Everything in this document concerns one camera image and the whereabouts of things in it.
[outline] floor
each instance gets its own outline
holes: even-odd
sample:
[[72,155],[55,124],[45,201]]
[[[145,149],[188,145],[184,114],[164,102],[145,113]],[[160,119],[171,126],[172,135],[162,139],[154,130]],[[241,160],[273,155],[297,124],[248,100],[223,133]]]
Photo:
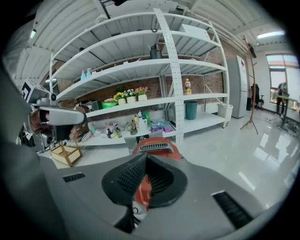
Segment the floor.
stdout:
[[[247,112],[241,119],[232,118],[225,129],[214,126],[187,133],[177,147],[191,163],[221,173],[269,208],[286,196],[294,182],[300,164],[300,144],[297,138],[267,122],[265,118],[275,116],[266,111],[255,111],[258,135],[252,124],[240,130],[249,116]],[[77,166],[127,156],[128,148],[125,144],[84,147],[82,153]],[[55,163],[58,168],[66,167]]]

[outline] office chair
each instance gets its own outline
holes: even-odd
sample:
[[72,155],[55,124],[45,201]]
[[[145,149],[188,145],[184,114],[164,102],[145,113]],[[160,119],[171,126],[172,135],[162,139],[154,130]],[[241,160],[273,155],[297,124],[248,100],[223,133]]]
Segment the office chair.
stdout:
[[[253,86],[251,86],[251,91],[252,91],[252,104],[253,104]],[[262,98],[259,98],[259,87],[257,84],[255,84],[255,108],[258,109],[260,108],[261,110],[263,110],[263,104],[264,104],[264,100],[263,100],[263,96],[261,95]]]

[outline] coat rack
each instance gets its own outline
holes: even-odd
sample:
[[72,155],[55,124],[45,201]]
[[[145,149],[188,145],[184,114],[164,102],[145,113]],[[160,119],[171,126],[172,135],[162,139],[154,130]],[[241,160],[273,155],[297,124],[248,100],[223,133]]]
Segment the coat rack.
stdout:
[[248,50],[248,53],[249,53],[249,56],[250,56],[250,61],[251,61],[251,65],[252,65],[252,72],[253,72],[253,102],[252,102],[252,112],[251,112],[251,116],[250,116],[250,119],[249,119],[249,121],[248,122],[246,122],[246,124],[244,125],[244,126],[242,126],[241,128],[240,128],[240,130],[242,130],[243,129],[243,127],[246,127],[249,123],[252,123],[253,124],[253,126],[254,126],[254,128],[255,128],[255,130],[256,130],[256,133],[258,134],[258,131],[257,131],[257,129],[256,129],[256,126],[255,126],[255,124],[254,124],[254,122],[253,122],[253,114],[254,114],[254,107],[255,107],[255,89],[256,89],[256,87],[255,87],[255,73],[254,73],[254,65],[256,64],[253,64],[253,61],[252,61],[252,57],[251,57],[251,52],[250,52],[250,49],[249,49],[249,45],[248,45],[248,42],[247,42],[247,40],[246,40],[246,38],[245,38],[245,36],[243,35],[243,37],[244,37],[244,41],[245,41],[245,43],[246,43],[246,46],[247,46],[247,50]]

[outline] person standing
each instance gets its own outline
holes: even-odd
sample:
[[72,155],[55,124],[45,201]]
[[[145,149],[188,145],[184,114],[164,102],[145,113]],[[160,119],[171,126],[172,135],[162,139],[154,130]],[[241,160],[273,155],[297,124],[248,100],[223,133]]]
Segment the person standing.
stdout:
[[[287,84],[286,82],[282,82],[278,85],[278,90],[277,90],[278,96],[287,96],[288,97],[288,91],[287,91]],[[282,103],[281,107],[281,114],[279,113],[279,106],[280,103]],[[276,113],[277,115],[281,116],[285,112],[285,101],[281,97],[277,97],[277,110]]]

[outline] white refrigerator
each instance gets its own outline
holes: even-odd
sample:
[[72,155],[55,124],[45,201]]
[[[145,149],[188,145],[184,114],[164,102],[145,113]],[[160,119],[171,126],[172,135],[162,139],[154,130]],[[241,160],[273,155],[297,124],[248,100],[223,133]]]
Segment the white refrigerator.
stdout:
[[241,118],[246,113],[248,88],[245,61],[236,56],[227,60],[230,96],[229,104],[233,106],[232,116]]

